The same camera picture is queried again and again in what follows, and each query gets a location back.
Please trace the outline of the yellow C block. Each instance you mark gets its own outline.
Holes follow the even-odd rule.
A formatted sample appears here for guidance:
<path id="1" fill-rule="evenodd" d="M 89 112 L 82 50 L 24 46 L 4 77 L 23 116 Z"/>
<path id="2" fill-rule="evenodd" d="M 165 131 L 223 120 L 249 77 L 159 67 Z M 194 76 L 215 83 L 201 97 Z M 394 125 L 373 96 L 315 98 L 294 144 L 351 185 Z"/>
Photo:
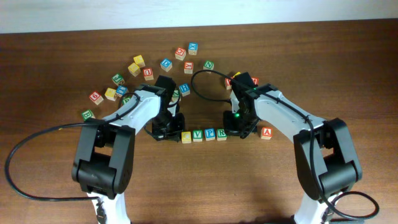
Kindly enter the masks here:
<path id="1" fill-rule="evenodd" d="M 183 144 L 188 144 L 192 142 L 192 134 L 190 131 L 181 132 L 181 140 Z"/>

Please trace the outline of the green R block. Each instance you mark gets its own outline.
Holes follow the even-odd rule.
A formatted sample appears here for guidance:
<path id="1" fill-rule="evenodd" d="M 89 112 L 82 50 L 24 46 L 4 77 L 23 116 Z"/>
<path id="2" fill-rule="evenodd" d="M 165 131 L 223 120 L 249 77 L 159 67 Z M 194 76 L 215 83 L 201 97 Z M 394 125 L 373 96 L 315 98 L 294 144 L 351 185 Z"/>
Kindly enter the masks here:
<path id="1" fill-rule="evenodd" d="M 216 131 L 216 138 L 218 141 L 225 141 L 227 140 L 227 134 L 225 133 L 224 129 L 217 129 Z"/>

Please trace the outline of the blue P block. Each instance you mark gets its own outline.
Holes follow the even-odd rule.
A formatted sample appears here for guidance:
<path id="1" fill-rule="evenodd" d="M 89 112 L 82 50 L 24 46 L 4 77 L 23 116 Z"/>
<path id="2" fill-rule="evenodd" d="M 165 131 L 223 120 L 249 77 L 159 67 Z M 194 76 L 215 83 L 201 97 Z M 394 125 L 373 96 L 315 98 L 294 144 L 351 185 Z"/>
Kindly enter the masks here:
<path id="1" fill-rule="evenodd" d="M 207 141 L 215 140 L 216 134 L 214 128 L 205 129 L 205 139 Z"/>

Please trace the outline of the green V block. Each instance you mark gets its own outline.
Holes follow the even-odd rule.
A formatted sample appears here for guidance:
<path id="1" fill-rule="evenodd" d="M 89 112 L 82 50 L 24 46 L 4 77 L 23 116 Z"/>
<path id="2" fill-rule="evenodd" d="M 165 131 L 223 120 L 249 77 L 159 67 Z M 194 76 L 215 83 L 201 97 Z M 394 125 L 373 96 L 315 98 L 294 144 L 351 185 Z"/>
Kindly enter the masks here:
<path id="1" fill-rule="evenodd" d="M 203 131 L 201 129 L 196 129 L 192 131 L 193 142 L 202 142 Z"/>

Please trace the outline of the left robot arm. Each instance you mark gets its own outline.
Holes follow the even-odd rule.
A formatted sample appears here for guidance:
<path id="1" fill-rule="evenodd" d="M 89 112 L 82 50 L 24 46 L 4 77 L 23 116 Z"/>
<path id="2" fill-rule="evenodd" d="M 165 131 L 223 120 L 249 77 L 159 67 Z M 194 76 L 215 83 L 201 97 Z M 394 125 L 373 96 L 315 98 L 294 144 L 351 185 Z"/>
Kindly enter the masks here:
<path id="1" fill-rule="evenodd" d="M 132 176 L 136 133 L 151 121 L 156 140 L 180 140 L 185 118 L 170 103 L 175 88 L 170 77 L 159 76 L 154 85 L 139 85 L 113 114 L 85 121 L 72 179 L 91 197 L 98 223 L 130 222 L 124 191 Z"/>

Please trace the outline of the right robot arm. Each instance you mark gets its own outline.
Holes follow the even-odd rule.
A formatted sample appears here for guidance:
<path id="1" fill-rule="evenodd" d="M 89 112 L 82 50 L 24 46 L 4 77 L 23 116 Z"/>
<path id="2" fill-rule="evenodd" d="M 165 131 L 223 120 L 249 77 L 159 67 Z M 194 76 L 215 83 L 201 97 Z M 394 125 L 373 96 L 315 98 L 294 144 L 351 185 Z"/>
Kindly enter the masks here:
<path id="1" fill-rule="evenodd" d="M 258 86 L 248 73 L 230 77 L 232 109 L 223 113 L 228 136 L 244 139 L 260 121 L 267 121 L 294 144 L 297 176 L 304 195 L 294 223 L 330 223 L 336 214 L 345 221 L 359 218 L 336 209 L 351 194 L 363 171 L 346 123 L 314 116 L 289 101 L 271 84 Z"/>

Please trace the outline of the green Z block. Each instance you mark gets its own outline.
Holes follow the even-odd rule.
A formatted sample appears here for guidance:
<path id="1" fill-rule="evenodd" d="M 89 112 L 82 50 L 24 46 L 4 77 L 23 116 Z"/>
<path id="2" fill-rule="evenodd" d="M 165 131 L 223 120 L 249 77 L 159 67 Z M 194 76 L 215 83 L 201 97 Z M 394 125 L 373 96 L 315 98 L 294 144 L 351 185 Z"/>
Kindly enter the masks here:
<path id="1" fill-rule="evenodd" d="M 180 92 L 178 90 L 174 90 L 173 95 L 172 95 L 172 101 L 176 102 L 180 98 Z"/>

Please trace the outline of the blue H block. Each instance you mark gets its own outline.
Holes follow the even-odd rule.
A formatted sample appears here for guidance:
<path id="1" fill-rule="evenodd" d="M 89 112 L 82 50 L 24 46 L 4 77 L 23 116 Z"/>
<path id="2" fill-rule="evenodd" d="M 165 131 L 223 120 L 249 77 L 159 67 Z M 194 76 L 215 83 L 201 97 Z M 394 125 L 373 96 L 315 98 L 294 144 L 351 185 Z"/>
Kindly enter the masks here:
<path id="1" fill-rule="evenodd" d="M 178 87 L 182 97 L 190 94 L 190 87 L 188 83 L 184 83 Z"/>

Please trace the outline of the blue L block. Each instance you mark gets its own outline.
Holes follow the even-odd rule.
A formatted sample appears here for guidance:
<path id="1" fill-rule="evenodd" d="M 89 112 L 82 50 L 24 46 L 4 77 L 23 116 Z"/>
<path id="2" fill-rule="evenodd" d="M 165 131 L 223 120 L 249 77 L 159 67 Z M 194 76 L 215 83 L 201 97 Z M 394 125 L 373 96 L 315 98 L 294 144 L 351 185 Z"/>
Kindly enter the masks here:
<path id="1" fill-rule="evenodd" d="M 128 92 L 129 92 L 129 90 L 125 86 L 122 86 L 122 85 L 119 85 L 116 89 L 116 95 L 118 97 L 122 97 L 123 95 L 125 95 Z"/>

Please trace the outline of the red U block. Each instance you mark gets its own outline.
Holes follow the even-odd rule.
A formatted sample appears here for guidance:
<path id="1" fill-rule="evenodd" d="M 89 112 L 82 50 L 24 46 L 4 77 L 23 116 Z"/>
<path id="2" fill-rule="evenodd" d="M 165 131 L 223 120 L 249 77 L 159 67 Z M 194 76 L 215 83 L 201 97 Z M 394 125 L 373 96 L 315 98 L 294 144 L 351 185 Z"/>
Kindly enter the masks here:
<path id="1" fill-rule="evenodd" d="M 142 72 L 143 72 L 144 79 L 146 81 L 154 79 L 154 73 L 153 73 L 153 70 L 151 68 L 144 68 L 142 70 Z"/>

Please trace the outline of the red K block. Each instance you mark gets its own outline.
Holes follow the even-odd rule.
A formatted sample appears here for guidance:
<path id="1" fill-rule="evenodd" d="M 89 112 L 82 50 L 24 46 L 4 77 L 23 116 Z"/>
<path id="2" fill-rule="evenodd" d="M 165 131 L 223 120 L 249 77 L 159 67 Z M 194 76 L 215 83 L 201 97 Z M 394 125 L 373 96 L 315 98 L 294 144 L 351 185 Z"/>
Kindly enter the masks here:
<path id="1" fill-rule="evenodd" d="M 184 62 L 183 70 L 185 74 L 193 73 L 193 62 Z"/>

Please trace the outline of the yellow block lower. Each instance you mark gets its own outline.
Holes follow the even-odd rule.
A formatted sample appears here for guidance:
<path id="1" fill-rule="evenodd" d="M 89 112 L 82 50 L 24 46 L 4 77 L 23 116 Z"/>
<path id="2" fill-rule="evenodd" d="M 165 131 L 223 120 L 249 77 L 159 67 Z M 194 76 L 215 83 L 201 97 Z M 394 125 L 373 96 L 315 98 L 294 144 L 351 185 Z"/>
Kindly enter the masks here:
<path id="1" fill-rule="evenodd" d="M 128 71 L 131 75 L 133 75 L 134 77 L 138 76 L 141 72 L 140 67 L 136 64 L 136 63 L 132 63 L 128 66 Z"/>

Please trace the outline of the green N block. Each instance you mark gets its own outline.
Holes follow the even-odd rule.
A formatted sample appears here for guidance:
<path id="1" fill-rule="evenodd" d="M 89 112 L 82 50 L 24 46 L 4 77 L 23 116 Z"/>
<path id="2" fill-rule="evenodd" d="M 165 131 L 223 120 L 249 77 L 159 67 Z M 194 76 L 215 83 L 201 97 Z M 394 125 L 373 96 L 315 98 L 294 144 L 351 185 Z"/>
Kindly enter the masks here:
<path id="1" fill-rule="evenodd" d="M 207 73 L 211 73 L 214 67 L 215 67 L 214 62 L 212 62 L 211 60 L 206 60 L 203 65 L 203 69 L 206 70 Z"/>

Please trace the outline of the green J block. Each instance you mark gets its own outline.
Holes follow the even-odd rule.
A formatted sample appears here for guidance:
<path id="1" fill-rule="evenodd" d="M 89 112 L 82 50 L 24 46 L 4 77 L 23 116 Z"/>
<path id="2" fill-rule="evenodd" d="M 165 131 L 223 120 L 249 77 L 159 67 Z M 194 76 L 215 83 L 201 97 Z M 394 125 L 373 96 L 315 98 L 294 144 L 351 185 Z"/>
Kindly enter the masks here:
<path id="1" fill-rule="evenodd" d="M 125 84 L 124 78 L 119 73 L 112 76 L 111 79 L 112 79 L 113 83 L 117 86 Z"/>

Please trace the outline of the green B block left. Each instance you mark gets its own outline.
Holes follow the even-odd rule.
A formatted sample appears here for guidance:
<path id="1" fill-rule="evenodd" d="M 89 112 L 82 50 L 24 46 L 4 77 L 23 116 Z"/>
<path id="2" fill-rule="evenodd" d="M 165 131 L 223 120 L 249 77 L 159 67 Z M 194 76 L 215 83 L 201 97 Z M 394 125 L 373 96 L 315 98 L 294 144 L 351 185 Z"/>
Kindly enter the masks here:
<path id="1" fill-rule="evenodd" d="M 85 110 L 84 112 L 81 113 L 81 116 L 84 121 L 90 118 L 95 118 L 95 115 L 93 114 L 92 110 Z"/>

